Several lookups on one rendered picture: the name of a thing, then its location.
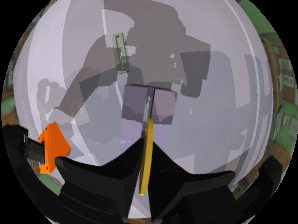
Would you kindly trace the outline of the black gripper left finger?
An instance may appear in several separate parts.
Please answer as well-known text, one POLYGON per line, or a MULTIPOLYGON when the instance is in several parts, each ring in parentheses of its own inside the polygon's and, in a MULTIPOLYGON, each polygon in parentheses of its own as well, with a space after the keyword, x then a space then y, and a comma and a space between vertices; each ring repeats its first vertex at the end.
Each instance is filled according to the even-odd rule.
POLYGON ((55 164, 64 181, 76 184, 89 192, 114 198, 122 220, 128 220, 138 172, 142 165, 142 151, 144 139, 138 139, 116 159, 100 167, 78 163, 63 156, 55 157, 55 164))

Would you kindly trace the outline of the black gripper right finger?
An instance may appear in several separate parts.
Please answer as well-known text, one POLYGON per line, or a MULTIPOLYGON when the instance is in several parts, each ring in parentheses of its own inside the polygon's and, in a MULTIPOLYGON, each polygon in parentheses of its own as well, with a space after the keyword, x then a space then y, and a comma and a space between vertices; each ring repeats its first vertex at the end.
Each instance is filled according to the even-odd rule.
POLYGON ((153 141, 152 167, 148 181, 152 222, 162 222, 162 217, 169 213, 182 197, 229 185, 234 177, 234 171, 190 175, 169 159, 169 156, 153 141))

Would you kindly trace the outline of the gold coin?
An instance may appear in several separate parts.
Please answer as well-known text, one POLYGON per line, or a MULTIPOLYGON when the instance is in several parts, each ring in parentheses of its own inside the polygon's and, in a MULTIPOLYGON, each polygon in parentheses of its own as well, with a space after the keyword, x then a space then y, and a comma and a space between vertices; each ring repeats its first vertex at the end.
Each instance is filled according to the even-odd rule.
POLYGON ((142 151, 142 165, 140 168, 140 185, 138 185, 138 192, 144 196, 148 190, 148 181, 150 175, 150 167, 152 167, 153 155, 153 117, 146 119, 145 133, 144 133, 144 151, 142 151))

